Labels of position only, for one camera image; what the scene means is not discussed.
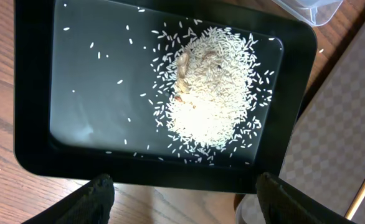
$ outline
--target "tray rim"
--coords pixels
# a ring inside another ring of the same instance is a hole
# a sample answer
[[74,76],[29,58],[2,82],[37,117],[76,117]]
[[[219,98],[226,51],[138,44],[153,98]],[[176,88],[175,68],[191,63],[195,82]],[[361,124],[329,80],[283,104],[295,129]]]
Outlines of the tray rim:
[[[247,170],[182,166],[93,153],[87,148],[61,150],[65,146],[49,133],[55,2],[14,1],[14,155],[25,170],[37,175],[73,179],[92,179],[107,173],[115,182],[125,184],[246,194],[255,194],[259,174],[280,173],[315,59],[316,36],[310,26],[224,2],[139,1],[140,7],[275,36],[283,44],[273,101],[254,164]],[[138,1],[117,2],[137,5]]]

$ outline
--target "pile of rice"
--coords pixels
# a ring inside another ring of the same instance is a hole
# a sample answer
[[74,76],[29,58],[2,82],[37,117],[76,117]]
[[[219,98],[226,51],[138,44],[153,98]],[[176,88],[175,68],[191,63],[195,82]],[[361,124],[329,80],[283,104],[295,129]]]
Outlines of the pile of rice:
[[[180,93],[168,103],[167,126],[185,142],[194,140],[202,147],[224,147],[233,138],[234,127],[247,118],[251,108],[250,88],[255,66],[249,53],[255,44],[230,28],[205,30],[201,38],[191,40],[183,49],[189,52],[189,70],[185,81],[189,93]],[[170,80],[177,77],[177,59],[169,65]]]

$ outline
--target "clear plastic lid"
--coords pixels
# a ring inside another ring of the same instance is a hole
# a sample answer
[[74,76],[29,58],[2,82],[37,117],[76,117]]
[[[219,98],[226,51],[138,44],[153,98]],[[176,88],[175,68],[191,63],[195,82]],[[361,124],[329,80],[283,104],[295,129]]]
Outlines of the clear plastic lid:
[[273,0],[297,19],[311,26],[325,25],[343,0]]

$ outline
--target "wooden table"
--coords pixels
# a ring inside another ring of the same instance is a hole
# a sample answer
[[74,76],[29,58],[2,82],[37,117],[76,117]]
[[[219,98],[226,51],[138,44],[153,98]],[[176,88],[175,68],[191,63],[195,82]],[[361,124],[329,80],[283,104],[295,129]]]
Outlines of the wooden table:
[[[290,16],[270,1],[232,4]],[[315,28],[317,54],[308,84],[311,98],[365,20],[365,0],[345,0],[327,25]],[[85,181],[38,177],[22,169],[12,153],[14,91],[12,0],[0,0],[0,223],[19,223],[40,213]],[[110,223],[234,223],[234,194],[118,184]]]

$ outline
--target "white rice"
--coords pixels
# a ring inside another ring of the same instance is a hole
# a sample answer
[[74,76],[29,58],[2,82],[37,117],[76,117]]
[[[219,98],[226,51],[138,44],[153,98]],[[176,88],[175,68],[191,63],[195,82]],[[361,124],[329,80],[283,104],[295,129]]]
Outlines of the white rice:
[[[191,54],[190,70],[185,78],[191,90],[180,97],[189,103],[170,97],[168,116],[171,119],[169,130],[178,133],[183,142],[194,139],[202,147],[224,147],[234,135],[235,125],[244,121],[246,108],[251,106],[246,93],[252,84],[248,76],[252,73],[252,63],[249,63],[250,54],[245,52],[254,43],[251,38],[246,42],[229,32],[230,28],[210,28],[208,35],[191,39],[183,49]],[[204,61],[208,52],[214,54]],[[175,81],[176,60],[168,70],[171,80]]]

